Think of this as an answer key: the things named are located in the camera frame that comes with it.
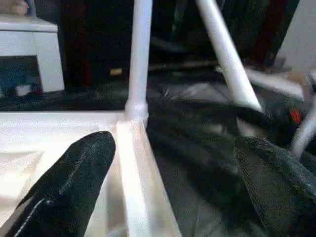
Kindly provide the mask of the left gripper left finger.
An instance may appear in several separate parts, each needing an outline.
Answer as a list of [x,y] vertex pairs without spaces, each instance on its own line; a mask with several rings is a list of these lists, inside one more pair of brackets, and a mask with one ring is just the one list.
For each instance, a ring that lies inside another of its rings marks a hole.
[[22,198],[6,237],[82,237],[116,151],[108,131],[72,143]]

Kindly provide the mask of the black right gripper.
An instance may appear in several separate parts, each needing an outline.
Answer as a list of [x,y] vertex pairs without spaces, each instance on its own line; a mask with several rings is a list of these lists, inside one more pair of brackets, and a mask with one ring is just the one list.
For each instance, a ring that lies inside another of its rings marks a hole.
[[218,104],[216,109],[259,128],[270,128],[270,141],[276,145],[289,145],[306,117],[306,111],[294,104],[271,105],[270,115],[264,110],[236,104]]

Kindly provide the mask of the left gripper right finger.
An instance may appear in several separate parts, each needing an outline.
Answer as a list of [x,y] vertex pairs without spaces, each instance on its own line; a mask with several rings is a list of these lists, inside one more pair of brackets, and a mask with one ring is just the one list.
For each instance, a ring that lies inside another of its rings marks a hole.
[[316,235],[316,177],[291,152],[258,137],[238,137],[237,167],[272,237]]

